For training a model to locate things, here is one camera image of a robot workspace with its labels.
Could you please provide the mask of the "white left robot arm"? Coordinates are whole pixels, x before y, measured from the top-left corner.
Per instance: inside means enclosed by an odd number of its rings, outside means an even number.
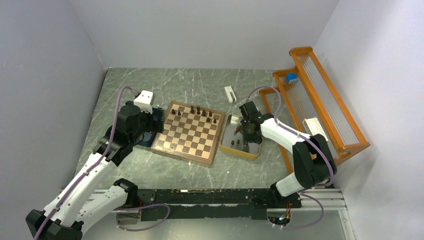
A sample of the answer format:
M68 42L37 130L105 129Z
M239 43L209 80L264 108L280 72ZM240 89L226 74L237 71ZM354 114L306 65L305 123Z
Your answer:
M124 178L103 194L89 200L100 181L116 170L133 151L144 133L164 131L164 109L142 110L127 101L85 166L43 210L33 209L25 218L35 240L80 240L99 220L116 209L140 207L138 186Z

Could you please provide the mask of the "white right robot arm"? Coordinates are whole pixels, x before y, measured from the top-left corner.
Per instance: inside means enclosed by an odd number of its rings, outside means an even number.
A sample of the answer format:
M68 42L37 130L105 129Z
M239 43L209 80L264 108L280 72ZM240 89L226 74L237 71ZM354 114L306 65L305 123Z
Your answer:
M323 135L297 131L270 113L261 114L253 101L244 103L239 110L242 114L240 123L245 145L260 144L266 138L292 154L293 172L274 183L276 190L270 193L270 202L275 207L287 203L291 194L334 179L337 166Z

